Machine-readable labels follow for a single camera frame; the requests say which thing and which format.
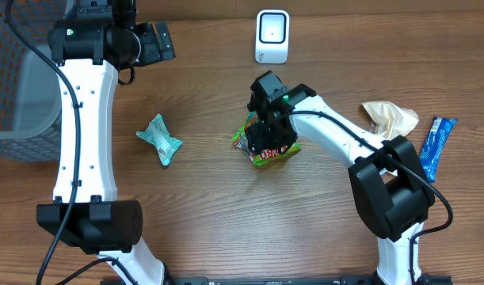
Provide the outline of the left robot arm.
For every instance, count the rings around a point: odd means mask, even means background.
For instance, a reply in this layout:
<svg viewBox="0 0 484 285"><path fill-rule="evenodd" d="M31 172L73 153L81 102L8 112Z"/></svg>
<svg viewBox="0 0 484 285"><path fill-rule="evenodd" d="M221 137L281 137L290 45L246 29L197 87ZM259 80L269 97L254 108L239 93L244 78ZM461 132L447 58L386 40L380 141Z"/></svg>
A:
<svg viewBox="0 0 484 285"><path fill-rule="evenodd" d="M143 240L139 201L121 200L112 170L112 103L122 70L173 58L165 31L137 24L133 1L70 1L48 35L59 78L61 139L52 201L36 208L40 227L108 264L122 284L170 284Z"/></svg>

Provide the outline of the light green wipes packet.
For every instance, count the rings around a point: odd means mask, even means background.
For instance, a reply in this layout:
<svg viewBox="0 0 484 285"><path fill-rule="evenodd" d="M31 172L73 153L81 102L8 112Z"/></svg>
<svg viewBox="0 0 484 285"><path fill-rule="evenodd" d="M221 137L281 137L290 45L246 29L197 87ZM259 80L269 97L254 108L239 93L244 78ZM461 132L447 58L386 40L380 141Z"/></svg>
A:
<svg viewBox="0 0 484 285"><path fill-rule="evenodd" d="M155 147L163 166L171 163L172 157L183 143L170 135L161 114L156 115L148 127L144 131L137 131L136 135Z"/></svg>

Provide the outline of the blue snack bar wrapper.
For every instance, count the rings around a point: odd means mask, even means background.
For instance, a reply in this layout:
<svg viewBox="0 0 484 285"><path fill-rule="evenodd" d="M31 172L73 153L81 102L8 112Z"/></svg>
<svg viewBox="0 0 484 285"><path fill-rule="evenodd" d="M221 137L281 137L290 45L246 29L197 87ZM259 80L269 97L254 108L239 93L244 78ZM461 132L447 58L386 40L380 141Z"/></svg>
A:
<svg viewBox="0 0 484 285"><path fill-rule="evenodd" d="M436 181L436 171L442 150L456 125L457 119L434 117L429 133L423 143L419 159L429 183Z"/></svg>

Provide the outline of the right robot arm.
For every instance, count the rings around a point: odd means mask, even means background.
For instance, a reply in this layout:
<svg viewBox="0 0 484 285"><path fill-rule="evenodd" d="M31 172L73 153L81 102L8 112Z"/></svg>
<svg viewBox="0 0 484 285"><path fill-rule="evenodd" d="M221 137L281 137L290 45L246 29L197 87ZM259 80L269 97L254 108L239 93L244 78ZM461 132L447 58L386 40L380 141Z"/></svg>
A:
<svg viewBox="0 0 484 285"><path fill-rule="evenodd" d="M401 135L388 140L365 131L312 88L289 89L272 71L250 89L247 108L258 121L245 131L249 152L284 154L299 137L329 152L348 170L356 211L377 237L375 282L423 284L417 234L435 198L413 144Z"/></svg>

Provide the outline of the white barcode scanner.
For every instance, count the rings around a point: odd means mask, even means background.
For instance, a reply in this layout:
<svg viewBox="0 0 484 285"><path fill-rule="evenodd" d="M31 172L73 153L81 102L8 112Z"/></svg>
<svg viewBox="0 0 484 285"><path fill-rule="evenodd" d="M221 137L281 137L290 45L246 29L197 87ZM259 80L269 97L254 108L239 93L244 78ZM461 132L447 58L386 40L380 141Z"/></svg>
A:
<svg viewBox="0 0 484 285"><path fill-rule="evenodd" d="M284 64L289 50L289 14L282 9L263 9L257 14L255 60L261 64Z"/></svg>

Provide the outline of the beige snack pouch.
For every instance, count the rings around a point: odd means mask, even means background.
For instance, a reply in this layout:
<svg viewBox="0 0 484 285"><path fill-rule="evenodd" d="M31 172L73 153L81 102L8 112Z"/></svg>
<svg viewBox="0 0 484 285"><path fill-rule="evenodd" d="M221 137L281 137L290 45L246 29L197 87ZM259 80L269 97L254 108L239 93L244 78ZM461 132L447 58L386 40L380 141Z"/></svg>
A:
<svg viewBox="0 0 484 285"><path fill-rule="evenodd" d="M407 136L419 122L414 110L398 107L390 101L369 101L361 105L372 119L373 133L385 139Z"/></svg>

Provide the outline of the grey plastic mesh basket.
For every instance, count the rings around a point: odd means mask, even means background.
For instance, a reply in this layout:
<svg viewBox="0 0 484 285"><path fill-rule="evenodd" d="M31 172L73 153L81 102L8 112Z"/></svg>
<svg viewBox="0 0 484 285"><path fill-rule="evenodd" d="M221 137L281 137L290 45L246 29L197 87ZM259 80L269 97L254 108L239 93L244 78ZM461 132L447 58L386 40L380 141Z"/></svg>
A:
<svg viewBox="0 0 484 285"><path fill-rule="evenodd" d="M59 80L15 33L49 56L48 33L63 17L66 5L65 1L15 1L10 27L6 1L0 0L0 157L20 162L59 158Z"/></svg>

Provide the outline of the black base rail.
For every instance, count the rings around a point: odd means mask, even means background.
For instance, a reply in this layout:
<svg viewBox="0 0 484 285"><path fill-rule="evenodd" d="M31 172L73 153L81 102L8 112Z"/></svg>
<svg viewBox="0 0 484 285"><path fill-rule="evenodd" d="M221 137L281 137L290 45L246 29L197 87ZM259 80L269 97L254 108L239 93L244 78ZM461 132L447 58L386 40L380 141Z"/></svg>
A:
<svg viewBox="0 0 484 285"><path fill-rule="evenodd" d="M208 279L207 277L172 278L177 285L372 285L383 284L375 274L372 275L344 275L340 278L314 278L314 279ZM125 284L121 280L102 280L97 284L116 285ZM424 274L417 281L424 285L452 285L451 276L431 276Z"/></svg>

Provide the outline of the green snack bag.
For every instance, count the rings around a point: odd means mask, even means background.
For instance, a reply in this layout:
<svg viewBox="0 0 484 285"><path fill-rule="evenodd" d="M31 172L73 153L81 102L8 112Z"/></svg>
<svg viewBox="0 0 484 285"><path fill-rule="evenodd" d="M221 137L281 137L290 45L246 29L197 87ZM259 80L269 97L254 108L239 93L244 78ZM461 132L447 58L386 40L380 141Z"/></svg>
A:
<svg viewBox="0 0 484 285"><path fill-rule="evenodd" d="M233 145L239 148L256 166L263 166L277 159L285 158L295 154L301 150L301 146L294 142L290 147L283 147L282 154L278 152L278 149L263 150L260 154L251 153L248 147L248 139L245 134L245 130L252 124L258 123L259 119L256 112L249 112L245 123L234 133L232 136Z"/></svg>

